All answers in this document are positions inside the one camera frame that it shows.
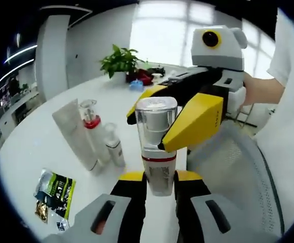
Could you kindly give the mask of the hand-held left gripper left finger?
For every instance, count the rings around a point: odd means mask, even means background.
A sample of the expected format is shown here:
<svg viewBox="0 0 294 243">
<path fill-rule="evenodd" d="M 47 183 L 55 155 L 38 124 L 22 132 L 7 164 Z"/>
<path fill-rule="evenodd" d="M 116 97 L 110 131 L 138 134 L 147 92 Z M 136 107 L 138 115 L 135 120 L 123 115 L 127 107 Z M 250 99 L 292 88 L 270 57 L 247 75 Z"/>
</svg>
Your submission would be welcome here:
<svg viewBox="0 0 294 243">
<path fill-rule="evenodd" d="M 75 216 L 68 242 L 140 242 L 146 216 L 144 172 L 120 176 L 110 194 L 102 194 Z"/>
</svg>

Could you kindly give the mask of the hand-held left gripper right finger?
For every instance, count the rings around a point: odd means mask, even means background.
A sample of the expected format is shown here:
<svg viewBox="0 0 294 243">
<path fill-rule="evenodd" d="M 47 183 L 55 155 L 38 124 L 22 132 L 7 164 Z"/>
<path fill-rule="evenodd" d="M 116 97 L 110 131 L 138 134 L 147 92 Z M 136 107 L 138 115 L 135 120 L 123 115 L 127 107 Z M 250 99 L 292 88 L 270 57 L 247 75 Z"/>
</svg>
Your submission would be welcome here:
<svg viewBox="0 0 294 243">
<path fill-rule="evenodd" d="M 240 210 L 210 193 L 195 172 L 175 171 L 176 215 L 183 242 L 240 242 Z"/>
</svg>

